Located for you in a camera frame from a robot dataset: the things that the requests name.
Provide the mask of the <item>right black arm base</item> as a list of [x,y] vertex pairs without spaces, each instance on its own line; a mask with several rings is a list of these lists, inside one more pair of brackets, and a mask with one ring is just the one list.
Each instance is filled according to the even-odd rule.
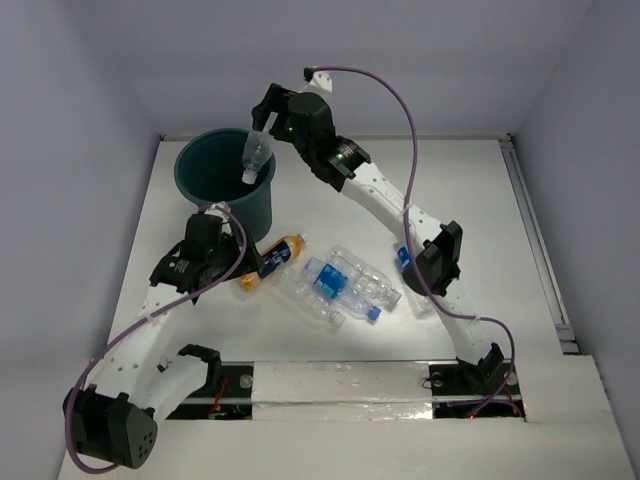
[[436,419],[465,418],[525,418],[525,407],[516,370],[510,374],[507,384],[482,409],[471,415],[503,383],[509,363],[501,365],[488,384],[472,387],[463,376],[462,367],[456,363],[436,363],[428,367],[421,386],[432,395],[433,416]]

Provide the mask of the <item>clear ribbed plastic bottle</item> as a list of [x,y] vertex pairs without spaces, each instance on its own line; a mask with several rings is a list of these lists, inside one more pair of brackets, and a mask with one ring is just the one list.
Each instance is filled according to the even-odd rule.
[[277,301],[301,322],[330,332],[339,330],[345,323],[346,316],[305,282],[296,270],[282,265],[272,277]]

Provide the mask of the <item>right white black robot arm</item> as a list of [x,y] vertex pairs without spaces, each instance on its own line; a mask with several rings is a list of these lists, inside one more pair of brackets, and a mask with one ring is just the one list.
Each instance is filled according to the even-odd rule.
[[460,280],[462,228],[443,224],[410,203],[356,142],[337,134],[327,103],[330,87],[309,84],[301,91],[269,86],[252,109],[252,127],[291,144],[311,172],[373,215],[406,248],[402,278],[426,296],[447,330],[460,365],[462,384],[477,395],[503,389],[504,355],[483,329]]

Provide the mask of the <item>light blue label bottle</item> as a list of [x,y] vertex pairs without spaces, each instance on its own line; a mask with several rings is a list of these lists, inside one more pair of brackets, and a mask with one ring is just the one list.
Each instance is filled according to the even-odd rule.
[[381,309],[360,293],[355,283],[335,266],[311,257],[301,271],[304,280],[324,299],[336,303],[356,318],[375,324]]

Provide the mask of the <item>blue label water bottle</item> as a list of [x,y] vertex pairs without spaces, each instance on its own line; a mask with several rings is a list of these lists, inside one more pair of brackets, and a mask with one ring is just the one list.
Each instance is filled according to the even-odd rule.
[[404,296],[408,301],[412,315],[419,320],[426,320],[436,314],[436,310],[432,306],[430,300],[414,292],[403,279],[403,273],[405,271],[405,265],[407,264],[409,257],[406,247],[401,242],[395,242],[393,244],[393,250],[395,254],[395,265],[400,277],[400,284],[402,286]]

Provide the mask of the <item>orange juice bottle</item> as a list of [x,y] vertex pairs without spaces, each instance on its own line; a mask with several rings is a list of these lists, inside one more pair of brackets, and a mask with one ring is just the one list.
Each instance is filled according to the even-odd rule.
[[247,292],[254,290],[279,267],[296,259],[306,243],[307,236],[303,233],[280,238],[262,254],[263,264],[258,271],[243,275],[238,280],[240,287]]

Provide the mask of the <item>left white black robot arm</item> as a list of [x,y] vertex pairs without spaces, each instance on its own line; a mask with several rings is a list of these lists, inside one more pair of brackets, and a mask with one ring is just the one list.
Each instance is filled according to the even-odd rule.
[[177,311],[260,266],[248,226],[229,205],[207,205],[189,217],[183,239],[152,271],[133,323],[89,362],[63,401],[65,446],[80,471],[140,468],[160,425],[185,399],[224,397],[230,378],[219,351],[172,346]]

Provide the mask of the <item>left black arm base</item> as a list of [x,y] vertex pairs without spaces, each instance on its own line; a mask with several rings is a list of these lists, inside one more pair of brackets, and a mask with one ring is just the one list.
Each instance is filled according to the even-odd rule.
[[251,420],[253,377],[253,363],[223,363],[218,390],[194,392],[168,420]]

